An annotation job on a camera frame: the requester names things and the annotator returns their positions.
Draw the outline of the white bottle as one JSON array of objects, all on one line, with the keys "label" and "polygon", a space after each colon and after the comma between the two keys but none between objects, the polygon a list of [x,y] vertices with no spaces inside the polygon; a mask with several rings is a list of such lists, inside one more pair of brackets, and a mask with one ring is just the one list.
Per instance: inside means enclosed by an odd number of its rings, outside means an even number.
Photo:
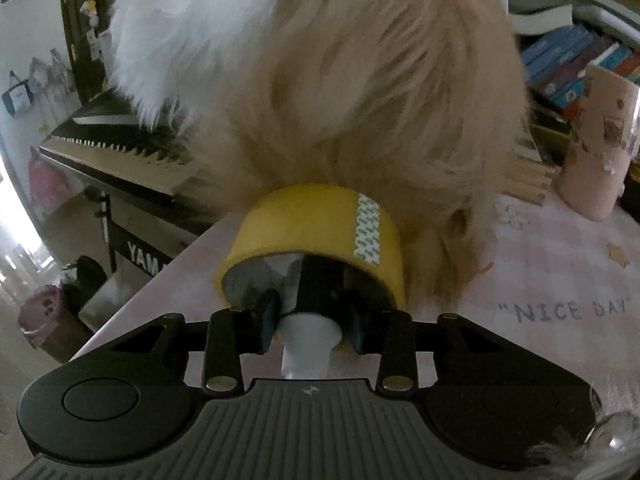
[{"label": "white bottle", "polygon": [[279,324],[278,341],[283,344],[281,372],[294,380],[324,379],[333,349],[341,342],[341,327],[315,313],[293,313]]}]

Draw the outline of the yellow tape roll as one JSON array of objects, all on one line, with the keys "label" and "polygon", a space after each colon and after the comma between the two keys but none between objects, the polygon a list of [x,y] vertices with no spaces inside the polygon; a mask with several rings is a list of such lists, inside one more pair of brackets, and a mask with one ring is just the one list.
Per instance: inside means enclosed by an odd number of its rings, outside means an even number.
[{"label": "yellow tape roll", "polygon": [[214,284],[233,304],[231,272],[240,264],[282,254],[325,256],[375,278],[398,308],[407,307],[400,236],[392,217],[369,196],[328,184],[281,188],[246,214]]}]

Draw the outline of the black yamaha keyboard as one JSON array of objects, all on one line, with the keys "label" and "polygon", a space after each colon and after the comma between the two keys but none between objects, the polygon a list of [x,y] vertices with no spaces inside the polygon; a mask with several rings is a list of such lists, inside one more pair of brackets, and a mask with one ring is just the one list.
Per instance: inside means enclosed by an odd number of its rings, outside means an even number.
[{"label": "black yamaha keyboard", "polygon": [[113,91],[82,106],[38,150],[44,159],[72,170],[90,185],[87,195],[100,204],[98,217],[110,245],[110,263],[121,254],[149,276],[171,263],[166,252],[113,220],[113,194],[194,235],[212,225],[212,216],[188,196],[198,166],[186,154],[178,133],[165,118],[153,129],[140,125],[129,104]]}]

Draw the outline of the pink checkered tablecloth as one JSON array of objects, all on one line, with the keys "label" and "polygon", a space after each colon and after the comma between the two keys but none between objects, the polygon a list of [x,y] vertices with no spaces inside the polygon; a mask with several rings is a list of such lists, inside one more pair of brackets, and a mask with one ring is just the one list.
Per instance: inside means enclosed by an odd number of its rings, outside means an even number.
[{"label": "pink checkered tablecloth", "polygon": [[[585,379],[608,412],[639,408],[639,226],[615,209],[592,222],[551,194],[501,197],[489,269],[457,313]],[[228,216],[152,278],[82,347],[89,352],[168,312],[205,321],[213,276],[241,219]]]}]

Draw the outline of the wooden chess board box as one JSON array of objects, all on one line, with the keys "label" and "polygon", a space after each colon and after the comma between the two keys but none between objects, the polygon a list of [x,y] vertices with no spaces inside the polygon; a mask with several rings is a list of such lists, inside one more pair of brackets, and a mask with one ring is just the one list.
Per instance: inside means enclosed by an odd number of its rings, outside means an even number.
[{"label": "wooden chess board box", "polygon": [[516,138],[513,154],[506,164],[502,192],[541,206],[546,201],[557,171],[551,158],[539,151],[532,135],[524,132]]}]

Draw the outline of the fluffy tan white cat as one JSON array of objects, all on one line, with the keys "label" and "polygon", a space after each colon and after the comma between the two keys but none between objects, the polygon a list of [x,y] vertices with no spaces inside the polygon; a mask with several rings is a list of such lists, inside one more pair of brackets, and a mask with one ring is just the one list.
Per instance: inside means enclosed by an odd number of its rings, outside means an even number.
[{"label": "fluffy tan white cat", "polygon": [[112,0],[110,32],[117,90],[175,116],[202,208],[339,185],[396,222],[410,304],[477,274],[528,109],[500,0]]}]

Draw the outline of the pink cylindrical cup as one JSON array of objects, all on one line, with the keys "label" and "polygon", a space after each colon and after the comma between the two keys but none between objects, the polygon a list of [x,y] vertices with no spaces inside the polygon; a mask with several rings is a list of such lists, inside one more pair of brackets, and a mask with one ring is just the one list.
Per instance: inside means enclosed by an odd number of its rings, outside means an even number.
[{"label": "pink cylindrical cup", "polygon": [[590,65],[570,145],[556,181],[559,196],[591,221],[604,220],[624,192],[639,149],[639,87]]}]

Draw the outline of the row of leaning books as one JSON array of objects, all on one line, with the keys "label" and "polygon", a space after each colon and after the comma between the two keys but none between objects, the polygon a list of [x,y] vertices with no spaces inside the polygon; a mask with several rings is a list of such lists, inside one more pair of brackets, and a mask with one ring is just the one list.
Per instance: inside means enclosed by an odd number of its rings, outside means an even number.
[{"label": "row of leaning books", "polygon": [[533,99],[561,114],[585,93],[589,65],[631,81],[639,79],[639,49],[584,23],[522,40],[521,47]]}]

